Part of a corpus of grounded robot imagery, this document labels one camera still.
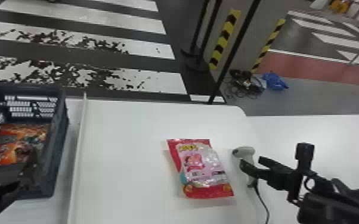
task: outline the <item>snack bag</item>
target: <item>snack bag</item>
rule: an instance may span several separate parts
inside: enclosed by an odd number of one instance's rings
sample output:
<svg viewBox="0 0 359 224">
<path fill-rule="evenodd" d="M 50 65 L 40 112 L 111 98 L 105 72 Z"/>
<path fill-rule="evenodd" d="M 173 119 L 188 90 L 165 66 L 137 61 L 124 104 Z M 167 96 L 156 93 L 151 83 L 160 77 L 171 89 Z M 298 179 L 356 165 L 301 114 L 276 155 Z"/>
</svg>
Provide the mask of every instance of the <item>snack bag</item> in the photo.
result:
<svg viewBox="0 0 359 224">
<path fill-rule="evenodd" d="M 188 198 L 234 196 L 210 140 L 169 139 L 167 143 Z"/>
<path fill-rule="evenodd" d="M 5 124 L 0 127 L 0 165 L 27 162 L 32 150 L 38 155 L 49 125 Z"/>
</svg>

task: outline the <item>yellow and black striped pole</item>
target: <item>yellow and black striped pole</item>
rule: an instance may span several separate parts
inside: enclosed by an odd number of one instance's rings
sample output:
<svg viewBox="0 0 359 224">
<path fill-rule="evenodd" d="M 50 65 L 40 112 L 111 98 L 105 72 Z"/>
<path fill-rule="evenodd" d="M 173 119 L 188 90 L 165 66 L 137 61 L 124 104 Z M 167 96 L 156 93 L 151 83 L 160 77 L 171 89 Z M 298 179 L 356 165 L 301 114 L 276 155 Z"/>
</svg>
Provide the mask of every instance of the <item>yellow and black striped pole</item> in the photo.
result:
<svg viewBox="0 0 359 224">
<path fill-rule="evenodd" d="M 281 18 L 281 19 L 278 20 L 278 22 L 276 24 L 276 28 L 271 33 L 270 37 L 268 38 L 268 41 L 267 41 L 266 45 L 264 45 L 262 51 L 260 52 L 260 55 L 259 55 L 258 59 L 256 60 L 255 64 L 253 65 L 253 67 L 251 69 L 252 73 L 255 73 L 257 71 L 257 69 L 259 68 L 260 63 L 263 60 L 263 57 L 266 55 L 267 51 L 270 49 L 271 44 L 274 42 L 274 39 L 280 33 L 280 29 L 283 27 L 284 24 L 285 24 L 285 19 Z"/>
<path fill-rule="evenodd" d="M 222 28 L 220 37 L 218 38 L 218 42 L 216 47 L 214 48 L 212 57 L 209 61 L 209 68 L 211 70 L 217 69 L 217 65 L 222 58 L 222 53 L 224 52 L 225 47 L 228 45 L 228 40 L 232 33 L 234 33 L 234 27 L 237 23 L 237 20 L 241 16 L 240 10 L 230 10 L 227 19 L 225 20 L 224 26 Z"/>
</svg>

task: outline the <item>product package in basket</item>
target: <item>product package in basket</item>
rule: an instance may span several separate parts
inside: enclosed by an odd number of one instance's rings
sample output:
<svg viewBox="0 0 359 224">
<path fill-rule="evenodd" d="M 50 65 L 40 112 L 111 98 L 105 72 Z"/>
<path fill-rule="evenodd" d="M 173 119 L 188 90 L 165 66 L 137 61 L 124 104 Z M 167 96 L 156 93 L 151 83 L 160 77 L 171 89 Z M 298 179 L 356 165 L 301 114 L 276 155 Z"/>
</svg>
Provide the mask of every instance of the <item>product package in basket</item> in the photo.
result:
<svg viewBox="0 0 359 224">
<path fill-rule="evenodd" d="M 234 196 L 210 140 L 169 139 L 167 143 L 188 198 Z"/>
</svg>

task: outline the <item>white divider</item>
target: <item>white divider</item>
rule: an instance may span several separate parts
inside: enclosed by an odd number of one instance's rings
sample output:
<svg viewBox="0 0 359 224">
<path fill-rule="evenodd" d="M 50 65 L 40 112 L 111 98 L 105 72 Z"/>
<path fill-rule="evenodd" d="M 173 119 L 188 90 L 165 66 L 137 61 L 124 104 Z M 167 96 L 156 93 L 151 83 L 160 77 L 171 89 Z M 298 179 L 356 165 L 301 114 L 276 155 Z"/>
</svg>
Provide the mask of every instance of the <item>white divider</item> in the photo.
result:
<svg viewBox="0 0 359 224">
<path fill-rule="evenodd" d="M 75 160 L 74 160 L 74 169 L 72 177 L 72 186 L 71 186 L 71 195 L 70 195 L 70 205 L 68 209 L 68 218 L 67 224 L 75 224 L 75 212 L 76 212 L 76 185 L 78 182 L 79 175 L 79 160 L 82 154 L 82 145 L 83 145 L 83 132 L 85 129 L 85 119 L 86 119 L 86 106 L 88 104 L 88 99 L 86 97 L 86 92 L 83 93 L 83 106 L 82 106 L 82 115 L 81 123 L 79 125 L 78 140 L 76 144 Z"/>
</svg>

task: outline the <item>white table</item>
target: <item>white table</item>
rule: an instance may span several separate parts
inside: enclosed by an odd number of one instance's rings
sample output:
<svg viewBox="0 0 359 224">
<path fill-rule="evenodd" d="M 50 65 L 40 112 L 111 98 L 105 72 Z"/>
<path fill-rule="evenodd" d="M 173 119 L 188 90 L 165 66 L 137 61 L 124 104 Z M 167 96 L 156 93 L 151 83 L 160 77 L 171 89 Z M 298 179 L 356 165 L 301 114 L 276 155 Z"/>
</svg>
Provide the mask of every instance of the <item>white table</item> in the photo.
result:
<svg viewBox="0 0 359 224">
<path fill-rule="evenodd" d="M 259 147 L 238 107 L 89 101 L 78 148 L 69 224 L 256 223 L 231 150 Z M 190 200 L 166 139 L 209 138 L 237 197 Z"/>
<path fill-rule="evenodd" d="M 316 145 L 315 171 L 359 187 L 359 116 L 246 117 L 230 106 L 88 101 L 70 190 L 82 102 L 67 105 L 70 127 L 55 196 L 18 201 L 0 223 L 63 224 L 69 209 L 69 224 L 263 223 L 264 210 L 230 154 L 241 145 L 295 167 L 296 143 L 310 142 Z M 209 138 L 236 197 L 186 199 L 168 138 Z M 340 163 L 340 156 L 349 163 Z M 263 182 L 260 188 L 270 223 L 296 223 L 297 208 L 286 202 L 285 192 Z"/>
<path fill-rule="evenodd" d="M 262 116 L 248 120 L 261 142 L 255 160 L 263 155 L 295 168 L 296 144 L 309 142 L 315 145 L 313 170 L 325 178 L 339 178 L 349 187 L 359 188 L 359 115 Z M 286 202 L 287 194 L 261 183 L 261 194 L 271 213 L 270 223 L 297 223 L 298 209 Z M 261 206 L 259 211 L 259 218 L 263 219 Z"/>
</svg>

